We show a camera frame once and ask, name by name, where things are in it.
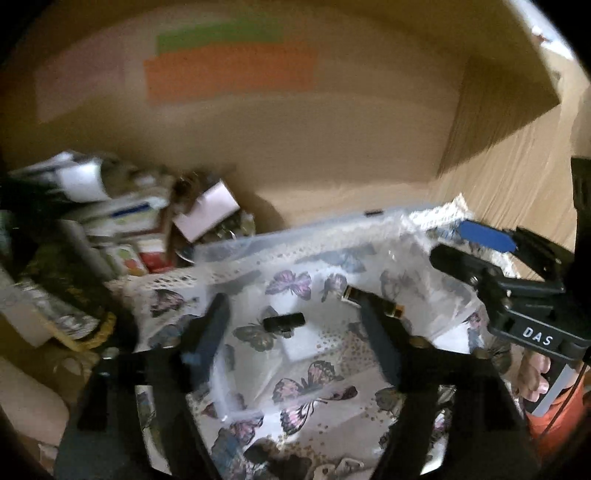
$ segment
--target finger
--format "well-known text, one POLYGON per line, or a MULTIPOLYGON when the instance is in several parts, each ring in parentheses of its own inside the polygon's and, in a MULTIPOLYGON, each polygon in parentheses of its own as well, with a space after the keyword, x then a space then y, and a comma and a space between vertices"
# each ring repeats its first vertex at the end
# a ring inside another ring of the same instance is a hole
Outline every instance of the finger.
POLYGON ((548 373, 548 370, 550 370, 550 358, 538 352, 534 352, 530 355, 528 358, 528 364, 543 374, 548 373))
POLYGON ((521 365, 517 376, 517 386, 520 390, 527 389, 538 393, 546 393, 549 388, 548 381, 529 364, 521 365))
POLYGON ((527 388, 524 388, 523 390, 519 390, 519 395, 521 395, 524 399, 529 400, 529 401, 538 401, 540 394, 538 392, 532 392, 531 390, 528 390, 527 388))

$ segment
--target blue tab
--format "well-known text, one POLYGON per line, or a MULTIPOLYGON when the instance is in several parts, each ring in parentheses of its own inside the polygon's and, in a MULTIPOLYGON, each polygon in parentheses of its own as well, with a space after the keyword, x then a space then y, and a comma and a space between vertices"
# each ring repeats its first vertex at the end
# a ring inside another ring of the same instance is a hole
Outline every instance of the blue tab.
POLYGON ((517 246, 508 233, 482 223, 464 220, 457 227, 457 232, 464 240, 492 248, 501 253, 513 253, 517 246))

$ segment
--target plastic storage bin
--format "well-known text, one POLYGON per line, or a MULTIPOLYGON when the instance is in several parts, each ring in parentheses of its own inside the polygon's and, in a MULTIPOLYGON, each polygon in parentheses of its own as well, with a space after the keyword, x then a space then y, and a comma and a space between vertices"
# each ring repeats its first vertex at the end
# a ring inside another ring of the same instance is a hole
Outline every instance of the plastic storage bin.
POLYGON ((432 339, 464 321, 479 304, 476 294, 431 267, 432 245, 395 210, 197 247, 196 266, 175 273, 185 279, 174 288, 185 303, 174 314, 201 315, 216 293, 230 297, 230 326, 210 379, 218 416, 245 420, 353 394, 348 378, 376 358, 359 310, 340 300, 347 284, 402 304, 413 335, 432 339), (262 326, 266 317, 297 312, 306 323, 291 336, 262 326))

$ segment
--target pink paper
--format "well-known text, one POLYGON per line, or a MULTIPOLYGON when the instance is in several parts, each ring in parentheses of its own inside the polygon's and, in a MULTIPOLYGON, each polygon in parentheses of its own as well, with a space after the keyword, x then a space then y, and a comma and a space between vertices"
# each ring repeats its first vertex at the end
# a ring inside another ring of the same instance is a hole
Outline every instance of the pink paper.
POLYGON ((220 181, 195 201, 193 210, 187 215, 177 215, 173 221, 183 236, 194 242, 239 209, 226 184, 220 181))
POLYGON ((35 73, 37 118, 48 122, 124 82, 121 32, 103 30, 52 57, 35 73))

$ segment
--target white paper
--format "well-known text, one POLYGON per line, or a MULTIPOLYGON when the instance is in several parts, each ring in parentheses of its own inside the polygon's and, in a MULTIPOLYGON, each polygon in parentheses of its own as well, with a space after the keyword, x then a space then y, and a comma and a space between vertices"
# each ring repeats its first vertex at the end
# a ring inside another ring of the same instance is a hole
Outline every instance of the white paper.
POLYGON ((220 181, 195 201, 188 215, 181 213, 173 221, 184 237, 194 242, 239 209, 226 184, 220 181))

